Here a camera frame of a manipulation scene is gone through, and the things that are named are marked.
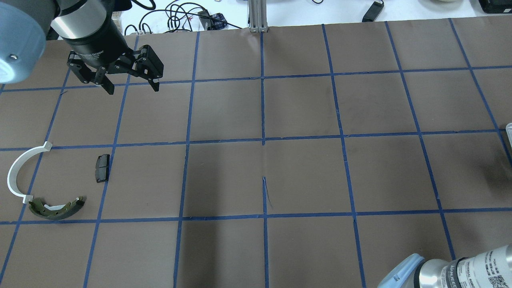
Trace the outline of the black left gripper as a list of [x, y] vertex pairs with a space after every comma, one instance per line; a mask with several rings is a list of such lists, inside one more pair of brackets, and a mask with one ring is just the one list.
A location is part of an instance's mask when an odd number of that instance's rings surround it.
[[128, 74], [146, 80], [155, 92], [160, 91], [164, 64], [150, 45], [133, 50], [124, 38], [89, 43], [67, 39], [66, 42], [72, 47], [66, 63], [82, 83], [95, 84], [113, 95], [115, 86], [107, 76]]

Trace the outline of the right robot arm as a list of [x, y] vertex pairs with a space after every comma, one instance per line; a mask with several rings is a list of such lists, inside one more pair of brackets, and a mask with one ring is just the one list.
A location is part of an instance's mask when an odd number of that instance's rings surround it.
[[379, 288], [510, 288], [512, 248], [506, 245], [453, 261], [411, 254], [380, 281]]

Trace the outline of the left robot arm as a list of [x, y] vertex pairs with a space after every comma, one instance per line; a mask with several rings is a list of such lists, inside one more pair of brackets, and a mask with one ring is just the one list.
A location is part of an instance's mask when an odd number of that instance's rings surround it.
[[133, 5], [156, 9], [154, 1], [143, 5], [137, 0], [2, 0], [0, 82], [26, 80], [54, 31], [71, 47], [66, 64], [82, 83], [93, 83], [112, 95], [114, 84], [107, 76], [129, 74], [159, 91], [163, 62], [148, 44], [130, 48], [112, 19], [114, 12]]

